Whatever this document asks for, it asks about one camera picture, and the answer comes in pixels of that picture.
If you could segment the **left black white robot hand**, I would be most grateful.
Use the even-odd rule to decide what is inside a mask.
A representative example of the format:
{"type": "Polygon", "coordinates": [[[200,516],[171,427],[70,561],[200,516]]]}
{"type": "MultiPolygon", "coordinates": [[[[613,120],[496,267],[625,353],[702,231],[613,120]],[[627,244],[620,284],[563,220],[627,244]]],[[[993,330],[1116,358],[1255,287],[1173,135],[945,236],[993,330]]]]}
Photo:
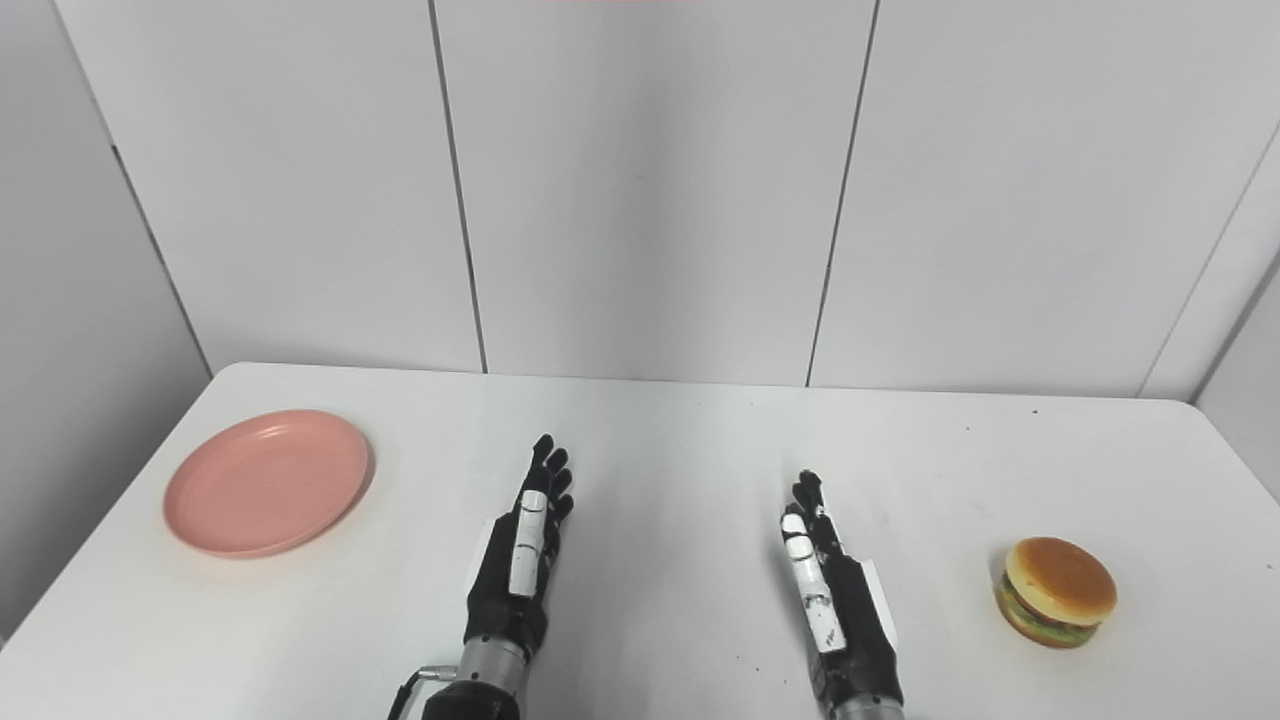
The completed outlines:
{"type": "Polygon", "coordinates": [[[531,659],[544,644],[547,591],[573,511],[570,454],[544,434],[511,510],[495,520],[467,594],[463,641],[502,639],[531,659]]]}

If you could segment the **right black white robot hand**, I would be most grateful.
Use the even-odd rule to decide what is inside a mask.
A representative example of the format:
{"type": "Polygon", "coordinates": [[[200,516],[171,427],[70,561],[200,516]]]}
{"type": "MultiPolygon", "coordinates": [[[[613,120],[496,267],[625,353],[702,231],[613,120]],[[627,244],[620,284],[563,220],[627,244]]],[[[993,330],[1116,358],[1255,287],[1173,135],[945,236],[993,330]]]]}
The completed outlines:
{"type": "Polygon", "coordinates": [[[824,719],[902,719],[896,629],[874,564],[846,552],[820,478],[801,470],[780,533],[803,606],[824,719]]]}

